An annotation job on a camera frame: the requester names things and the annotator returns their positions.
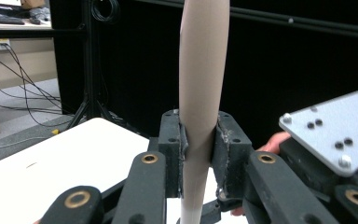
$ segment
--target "tripod leg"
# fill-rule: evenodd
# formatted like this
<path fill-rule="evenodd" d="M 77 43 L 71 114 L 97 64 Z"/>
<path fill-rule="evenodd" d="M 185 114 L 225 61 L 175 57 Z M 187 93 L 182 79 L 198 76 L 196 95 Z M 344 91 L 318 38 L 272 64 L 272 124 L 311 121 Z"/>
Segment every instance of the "tripod leg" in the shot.
<path fill-rule="evenodd" d="M 85 99 L 83 101 L 83 103 L 81 103 L 78 110 L 76 111 L 74 118 L 71 120 L 71 122 L 68 124 L 68 126 L 66 126 L 66 130 L 75 127 L 79 123 L 81 118 L 83 118 L 83 116 L 87 112 L 88 108 L 89 108 L 89 100 Z"/>
<path fill-rule="evenodd" d="M 101 112 L 102 117 L 114 123 L 115 121 L 113 120 L 112 115 L 109 113 L 109 110 L 107 110 L 107 108 L 104 105 L 102 105 L 99 101 L 97 101 L 97 105 L 98 105 L 98 109 Z"/>

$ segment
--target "cable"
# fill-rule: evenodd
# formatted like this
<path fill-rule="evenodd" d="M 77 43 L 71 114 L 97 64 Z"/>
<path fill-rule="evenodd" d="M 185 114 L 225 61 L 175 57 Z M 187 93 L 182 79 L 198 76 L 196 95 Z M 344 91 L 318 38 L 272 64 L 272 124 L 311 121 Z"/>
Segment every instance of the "cable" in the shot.
<path fill-rule="evenodd" d="M 27 110 L 28 110 L 29 115 L 30 115 L 31 118 L 34 120 L 34 122 L 36 122 L 36 123 L 39 124 L 40 126 L 44 126 L 44 127 L 56 127 L 56 126 L 59 126 L 59 125 L 65 124 L 65 123 L 69 123 L 71 120 L 66 121 L 66 122 L 64 122 L 64 123 L 60 123 L 60 124 L 46 125 L 46 124 L 42 124 L 42 123 L 38 122 L 38 121 L 34 118 L 33 114 L 31 113 L 30 107 L 29 107 L 29 105 L 28 105 L 27 91 L 26 91 L 26 88 L 25 88 L 25 81 L 27 81 L 27 82 L 30 83 L 31 85 L 35 86 L 35 87 L 40 91 L 40 93 L 42 93 L 48 100 L 49 100 L 49 98 L 43 93 L 43 90 L 40 89 L 39 87 L 37 87 L 37 86 L 33 83 L 33 81 L 30 79 L 30 77 L 26 74 L 25 70 L 22 68 L 22 66 L 21 66 L 21 64 L 20 64 L 20 60 L 19 60 L 19 58 L 17 57 L 16 52 L 11 48 L 11 46 L 8 45 L 8 44 L 6 44 L 6 43 L 3 44 L 3 46 L 5 46 L 6 49 L 10 52 L 10 55 L 12 56 L 12 58 L 14 59 L 14 61 L 15 61 L 15 62 L 17 63 L 17 65 L 19 66 L 21 74 L 19 75 L 17 72 L 15 72 L 13 69 L 11 69 L 10 67 L 8 67 L 6 64 L 2 63 L 1 61 L 0 61 L 0 64 L 2 64 L 4 67 L 6 67 L 7 69 L 9 69 L 11 72 L 13 72 L 14 74 L 16 74 L 18 77 L 20 77 L 20 78 L 22 79 L 22 84 L 23 84 L 23 86 L 24 86 L 24 94 L 25 94 L 25 104 L 26 104 L 26 108 L 27 108 Z M 60 106 L 56 105 L 56 104 L 55 104 L 54 102 L 52 102 L 51 100 L 49 100 L 49 101 L 50 101 L 52 104 L 54 104 L 55 106 L 57 106 L 58 108 L 61 108 Z"/>
<path fill-rule="evenodd" d="M 2 91 L 0 90 L 0 92 L 2 92 L 4 95 L 7 95 L 7 96 L 10 96 L 10 97 L 13 97 L 13 98 L 18 98 L 18 99 L 25 99 L 24 96 L 15 96 L 15 95 L 12 95 L 12 94 L 9 94 L 5 91 Z M 28 100 L 48 100 L 47 98 L 43 98 L 43 97 L 28 97 Z"/>
<path fill-rule="evenodd" d="M 101 0 L 91 0 L 91 14 L 92 17 L 94 17 L 94 19 L 97 21 L 101 21 L 107 24 L 115 24 L 120 19 L 120 4 L 117 0 L 108 1 L 110 3 L 110 13 L 107 17 L 105 17 L 100 11 L 100 8 L 106 8 L 105 6 L 101 6 L 101 4 L 103 4 L 103 1 Z"/>
<path fill-rule="evenodd" d="M 22 71 L 23 71 L 23 68 L 21 67 L 21 75 L 19 75 L 16 71 L 14 71 L 13 69 L 11 69 L 9 66 L 7 66 L 6 64 L 4 64 L 4 63 L 2 63 L 1 61 L 0 61 L 0 64 L 2 64 L 5 68 L 7 68 L 8 70 L 10 70 L 12 73 L 14 73 L 16 76 L 18 76 L 19 78 L 21 78 L 22 79 L 22 81 L 23 81 L 23 85 L 25 86 L 25 81 L 26 82 L 28 82 L 29 84 L 31 84 L 31 85 L 33 85 L 33 86 L 35 86 L 37 89 L 39 89 L 39 91 L 43 91 L 42 89 L 40 89 L 39 87 L 37 87 L 34 83 L 33 83 L 33 81 L 32 80 L 28 80 L 28 79 L 26 79 L 24 76 L 23 76 L 23 74 L 22 74 Z"/>
<path fill-rule="evenodd" d="M 65 109 L 63 109 L 61 106 L 56 105 L 54 102 L 52 102 L 52 101 L 46 96 L 46 94 L 47 94 L 49 97 L 53 98 L 54 100 L 60 101 L 60 100 L 58 99 L 58 97 L 52 96 L 52 95 L 49 94 L 47 91 L 42 90 L 41 88 L 37 87 L 37 86 L 34 84 L 34 82 L 31 80 L 31 78 L 28 76 L 28 74 L 25 72 L 25 70 L 24 70 L 23 67 L 21 66 L 20 60 L 19 60 L 19 58 L 17 57 L 16 52 L 14 51 L 14 49 L 13 49 L 9 44 L 7 44 L 7 43 L 2 43 L 1 45 L 4 46 L 4 47 L 9 51 L 10 55 L 12 56 L 12 58 L 14 59 L 14 61 L 16 62 L 16 64 L 19 66 L 19 68 L 20 68 L 20 70 L 21 70 L 21 75 L 19 75 L 17 72 L 15 72 L 13 69 L 11 69 L 10 67 L 8 67 L 7 65 L 5 65 L 4 63 L 2 63 L 1 61 L 0 61 L 0 64 L 2 64 L 4 67 L 6 67 L 7 69 L 9 69 L 11 72 L 13 72 L 16 76 L 18 76 L 18 77 L 20 77 L 20 78 L 24 78 L 24 76 L 23 76 L 23 74 L 22 74 L 22 72 L 23 72 L 23 73 L 29 78 L 29 80 L 26 79 L 26 78 L 24 78 L 25 81 L 28 82 L 29 84 L 33 85 L 34 87 L 36 87 L 36 88 L 42 93 L 42 95 L 37 94 L 37 93 L 32 92 L 32 91 L 29 91 L 29 90 L 26 90 L 25 85 L 24 85 L 24 87 L 20 86 L 21 88 L 23 88 L 24 90 L 29 91 L 29 92 L 31 92 L 31 93 L 33 93 L 33 94 L 40 95 L 40 96 L 44 96 L 47 100 L 49 100 L 53 105 L 57 106 L 57 107 L 58 107 L 59 109 L 61 109 L 63 112 L 71 113 L 71 112 L 66 111 Z"/>
<path fill-rule="evenodd" d="M 30 91 L 30 90 L 26 90 L 26 91 L 28 91 L 28 92 L 30 92 L 30 93 L 32 93 L 32 94 L 34 94 L 34 95 L 44 96 L 44 95 L 39 94 L 39 93 L 34 92 L 34 91 Z M 60 99 L 61 97 L 60 97 L 60 96 L 51 96 L 51 98 L 54 99 L 54 100 L 56 100 L 56 101 L 59 101 L 59 99 Z"/>
<path fill-rule="evenodd" d="M 0 107 L 5 109 L 12 109 L 12 110 L 32 110 L 34 112 L 39 113 L 47 113 L 47 114 L 56 114 L 56 115 L 62 115 L 61 110 L 55 110 L 55 109 L 46 109 L 46 108 L 26 108 L 26 107 L 15 107 L 15 106 L 6 106 L 6 105 L 0 105 Z"/>
<path fill-rule="evenodd" d="M 11 146 L 14 146 L 14 145 L 17 145 L 19 143 L 23 143 L 23 142 L 26 142 L 26 141 L 30 141 L 30 140 L 34 140 L 34 139 L 48 139 L 49 137 L 33 137 L 33 138 L 27 138 L 25 140 L 22 140 L 20 142 L 16 142 L 16 143 L 12 143 L 12 144 L 8 144 L 8 145 L 5 145 L 5 146 L 1 146 L 0 148 L 3 148 L 3 147 L 11 147 Z"/>
<path fill-rule="evenodd" d="M 32 84 L 33 86 L 35 86 L 35 87 L 40 91 L 40 93 L 43 94 L 43 96 L 46 97 L 46 95 L 43 93 L 43 92 L 45 92 L 48 96 L 53 97 L 53 96 L 50 95 L 48 92 L 46 92 L 46 91 L 40 89 L 39 87 L 37 87 L 37 86 L 34 84 L 34 82 L 31 80 L 31 78 L 28 76 L 28 74 L 27 74 L 27 73 L 25 72 L 25 70 L 22 68 L 22 66 L 21 66 L 21 64 L 20 64 L 20 60 L 19 60 L 19 58 L 17 57 L 17 54 L 16 54 L 16 52 L 14 51 L 14 49 L 13 49 L 9 44 L 7 44 L 7 43 L 3 43 L 2 45 L 9 51 L 10 55 L 12 56 L 12 58 L 14 59 L 14 61 L 15 61 L 15 62 L 17 63 L 17 65 L 19 66 L 21 72 L 23 72 L 23 73 L 28 77 L 29 81 L 28 81 L 27 79 L 25 79 L 25 80 L 27 80 L 30 84 Z"/>

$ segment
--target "black backdrop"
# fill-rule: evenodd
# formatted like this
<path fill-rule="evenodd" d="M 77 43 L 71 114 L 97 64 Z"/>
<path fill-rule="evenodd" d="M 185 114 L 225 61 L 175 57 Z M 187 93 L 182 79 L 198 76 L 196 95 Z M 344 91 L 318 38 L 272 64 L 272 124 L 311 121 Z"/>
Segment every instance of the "black backdrop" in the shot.
<path fill-rule="evenodd" d="M 53 27 L 76 27 L 81 22 L 79 4 L 61 2 L 50 3 Z M 232 1 L 232 5 L 246 7 L 243 2 Z M 334 10 L 326 4 L 304 3 L 313 6 L 307 9 L 294 1 L 257 2 L 250 8 L 358 24 L 358 7 Z M 62 4 L 71 8 L 70 18 Z M 141 132 L 157 136 L 161 114 L 178 107 L 182 9 L 132 1 L 120 5 L 120 22 L 102 25 L 100 32 L 108 91 L 103 100 L 108 101 L 109 110 Z M 356 17 L 349 20 L 348 14 Z M 55 40 L 60 91 L 67 109 L 76 108 L 83 99 L 82 51 L 75 49 L 76 42 L 68 45 L 69 41 Z M 281 130 L 278 119 L 285 112 L 357 90 L 358 38 L 231 18 L 221 110 L 234 116 L 255 147 Z"/>

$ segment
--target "screw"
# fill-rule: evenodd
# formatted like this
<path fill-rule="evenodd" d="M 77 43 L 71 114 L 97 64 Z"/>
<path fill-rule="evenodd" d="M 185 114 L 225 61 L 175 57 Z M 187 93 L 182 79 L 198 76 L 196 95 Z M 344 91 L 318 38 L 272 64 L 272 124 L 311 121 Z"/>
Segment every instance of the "screw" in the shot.
<path fill-rule="evenodd" d="M 339 159 L 338 164 L 342 168 L 350 168 L 351 167 L 351 157 L 348 155 L 343 155 Z"/>
<path fill-rule="evenodd" d="M 344 148 L 344 144 L 342 144 L 341 142 L 336 142 L 336 143 L 334 144 L 334 147 L 335 147 L 336 149 L 342 149 L 342 148 Z"/>
<path fill-rule="evenodd" d="M 289 113 L 286 113 L 283 115 L 283 123 L 291 123 L 292 122 L 292 116 Z"/>
<path fill-rule="evenodd" d="M 314 129 L 315 125 L 312 122 L 308 122 L 307 127 L 308 129 Z"/>
<path fill-rule="evenodd" d="M 220 197 L 220 199 L 222 199 L 222 200 L 225 200 L 225 199 L 226 199 L 226 194 L 225 194 L 225 192 L 224 192 L 223 190 L 220 191 L 219 197 Z"/>
<path fill-rule="evenodd" d="M 324 122 L 321 119 L 316 119 L 315 124 L 318 126 L 322 126 L 324 124 Z"/>
<path fill-rule="evenodd" d="M 312 112 L 318 112 L 318 108 L 316 108 L 316 106 L 311 106 L 310 107 L 310 111 L 312 111 Z"/>

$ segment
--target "tripod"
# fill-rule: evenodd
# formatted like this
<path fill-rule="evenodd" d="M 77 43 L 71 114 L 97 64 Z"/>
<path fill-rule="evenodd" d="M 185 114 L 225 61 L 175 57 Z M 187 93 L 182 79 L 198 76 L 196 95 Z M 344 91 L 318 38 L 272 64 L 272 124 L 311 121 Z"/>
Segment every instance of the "tripod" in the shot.
<path fill-rule="evenodd" d="M 86 29 L 84 39 L 84 81 L 85 93 L 83 102 L 75 113 L 74 118 L 66 129 L 75 127 L 86 115 L 86 119 L 104 118 L 113 122 L 109 111 L 103 105 L 98 96 L 101 90 L 101 65 L 100 65 L 100 39 L 99 24 L 92 16 L 92 0 L 84 0 L 82 3 L 83 28 Z"/>

